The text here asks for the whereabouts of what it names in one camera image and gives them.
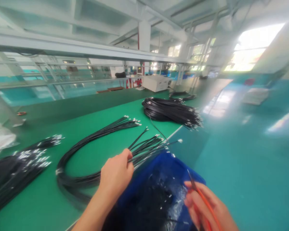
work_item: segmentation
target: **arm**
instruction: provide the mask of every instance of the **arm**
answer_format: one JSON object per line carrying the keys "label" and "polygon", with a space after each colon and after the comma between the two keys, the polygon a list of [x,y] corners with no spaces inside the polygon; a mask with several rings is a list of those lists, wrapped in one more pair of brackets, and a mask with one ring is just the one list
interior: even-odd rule
{"label": "arm", "polygon": [[101,182],[72,231],[100,231],[104,221],[132,179],[132,153],[128,149],[109,158],[101,169]]}
{"label": "arm", "polygon": [[[191,188],[190,181],[186,181],[184,183],[188,188]],[[210,222],[212,231],[239,231],[226,205],[207,186],[198,182],[195,182],[195,184],[197,185],[197,188],[201,190],[203,195],[208,199],[223,229],[218,229],[212,214],[201,199],[200,195],[195,191],[190,191],[187,193],[184,203],[188,208],[189,215],[197,230],[200,230],[200,222],[204,225],[205,230],[208,230],[203,219],[205,217]]]}

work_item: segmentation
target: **plastic bag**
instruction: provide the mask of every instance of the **plastic bag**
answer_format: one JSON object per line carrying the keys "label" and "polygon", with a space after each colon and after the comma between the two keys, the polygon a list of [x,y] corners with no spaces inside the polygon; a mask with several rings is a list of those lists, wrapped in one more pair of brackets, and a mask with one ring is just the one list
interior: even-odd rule
{"label": "plastic bag", "polygon": [[0,150],[19,144],[15,140],[16,135],[0,124]]}

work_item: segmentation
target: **scissors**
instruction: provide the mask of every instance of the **scissors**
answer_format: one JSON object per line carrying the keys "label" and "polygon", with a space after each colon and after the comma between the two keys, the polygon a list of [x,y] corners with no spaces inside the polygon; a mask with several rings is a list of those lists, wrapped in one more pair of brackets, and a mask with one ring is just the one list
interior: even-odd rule
{"label": "scissors", "polygon": [[[187,172],[188,172],[188,175],[189,175],[189,178],[190,178],[190,182],[191,182],[191,184],[192,184],[192,189],[193,189],[194,191],[196,191],[196,192],[200,195],[201,199],[203,200],[203,202],[205,203],[205,205],[206,205],[207,208],[209,209],[210,213],[212,214],[212,216],[213,216],[213,218],[214,218],[214,220],[215,220],[215,222],[216,222],[216,224],[217,224],[217,226],[218,226],[219,231],[223,231],[223,230],[222,230],[222,227],[221,227],[221,225],[220,225],[220,223],[219,223],[219,221],[218,221],[218,219],[217,219],[217,217],[216,217],[216,215],[215,215],[215,213],[214,213],[214,211],[213,211],[213,209],[212,209],[212,207],[211,207],[211,205],[210,205],[210,203],[209,203],[209,201],[208,201],[207,198],[204,196],[204,194],[196,187],[195,181],[193,180],[191,174],[189,173],[189,170],[187,170]],[[209,231],[212,231],[212,228],[211,228],[211,225],[210,225],[208,219],[206,219],[206,218],[204,217],[204,221],[205,221],[205,223],[206,223],[206,226],[208,227],[208,230],[209,230]],[[204,231],[204,230],[205,230],[205,229],[204,229],[202,223],[200,223],[200,231]]]}

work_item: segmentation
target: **white box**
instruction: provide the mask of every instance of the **white box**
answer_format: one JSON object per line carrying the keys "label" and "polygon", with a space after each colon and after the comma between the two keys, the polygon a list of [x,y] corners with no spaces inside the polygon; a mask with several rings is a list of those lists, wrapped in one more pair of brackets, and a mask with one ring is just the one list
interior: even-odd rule
{"label": "white box", "polygon": [[142,76],[142,86],[154,92],[166,90],[170,84],[171,78],[162,75]]}

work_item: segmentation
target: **cable bundle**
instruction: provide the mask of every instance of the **cable bundle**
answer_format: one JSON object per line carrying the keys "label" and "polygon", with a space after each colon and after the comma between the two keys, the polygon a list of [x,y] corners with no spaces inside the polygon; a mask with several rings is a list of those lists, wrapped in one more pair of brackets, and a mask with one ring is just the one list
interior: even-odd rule
{"label": "cable bundle", "polygon": [[58,145],[61,139],[61,135],[55,135],[0,159],[0,209],[51,163],[47,161],[49,157],[42,155],[45,148]]}
{"label": "cable bundle", "polygon": [[[185,95],[187,97],[185,98],[174,98],[173,96],[181,96]],[[184,103],[187,100],[195,99],[196,95],[191,95],[187,93],[186,91],[173,91],[172,93],[169,94],[169,99],[178,103]]]}
{"label": "cable bundle", "polygon": [[199,113],[194,107],[172,100],[149,97],[142,102],[145,114],[157,121],[174,121],[188,129],[202,126]]}
{"label": "cable bundle", "polygon": [[[119,131],[125,128],[130,127],[136,127],[140,126],[138,120],[136,119],[128,119],[128,116],[124,116],[117,121],[113,122],[112,124],[106,126],[105,128],[102,128],[101,130],[87,136],[86,138],[79,141],[77,144],[75,144],[59,161],[56,175],[57,175],[57,183],[60,188],[60,190],[69,198],[72,202],[74,202],[73,199],[77,199],[78,201],[82,203],[89,203],[92,196],[84,194],[80,191],[80,189],[96,186],[100,183],[101,179],[101,171],[98,171],[96,173],[93,173],[91,175],[87,176],[81,176],[81,177],[71,177],[67,175],[65,172],[65,167],[69,159],[83,146],[88,144],[89,142],[98,139],[99,137],[105,136],[107,134],[113,133],[115,131]],[[133,162],[134,168],[136,169],[139,167],[146,159],[148,159],[151,156],[159,154],[162,148],[159,147],[164,139],[158,137],[158,135],[155,135],[154,137],[147,139],[145,141],[142,141],[138,144],[137,141],[140,139],[140,137],[147,132],[148,129],[146,128],[140,135],[137,137],[137,139],[129,146],[129,150],[133,154],[133,159],[130,160],[130,162]]]}

